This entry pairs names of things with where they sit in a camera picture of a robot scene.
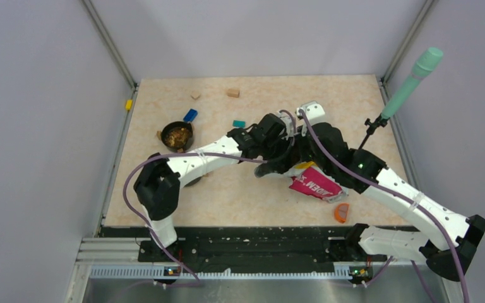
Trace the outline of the pet food bag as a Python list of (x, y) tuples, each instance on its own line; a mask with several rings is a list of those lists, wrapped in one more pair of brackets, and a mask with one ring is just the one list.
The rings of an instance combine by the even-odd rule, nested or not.
[(255, 168), (254, 174), (257, 178), (287, 178), (290, 180), (289, 189), (327, 203), (340, 201), (349, 193), (346, 187), (326, 175), (314, 162), (296, 164), (283, 173), (275, 172), (262, 164)]

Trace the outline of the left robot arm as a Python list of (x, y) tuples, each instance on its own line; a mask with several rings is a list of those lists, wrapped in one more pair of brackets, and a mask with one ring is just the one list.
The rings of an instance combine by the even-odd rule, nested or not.
[(152, 155), (138, 169), (133, 190), (146, 213), (153, 253), (162, 261), (177, 253), (172, 214), (181, 188), (222, 167), (241, 162), (276, 164), (294, 143), (296, 120), (287, 110), (265, 115), (249, 130), (234, 128), (209, 145), (186, 153)]

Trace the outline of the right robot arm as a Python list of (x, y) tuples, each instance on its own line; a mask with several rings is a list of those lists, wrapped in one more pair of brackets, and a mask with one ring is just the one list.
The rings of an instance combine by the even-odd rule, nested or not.
[(464, 216), (438, 204), (403, 180), (384, 160), (364, 149), (349, 148), (338, 128), (325, 120), (317, 102), (297, 108), (304, 122), (298, 141), (302, 155), (341, 186), (389, 208), (416, 228), (414, 232), (357, 223), (345, 252), (353, 260), (388, 255), (424, 261), (450, 281), (464, 279), (485, 233), (485, 218)]

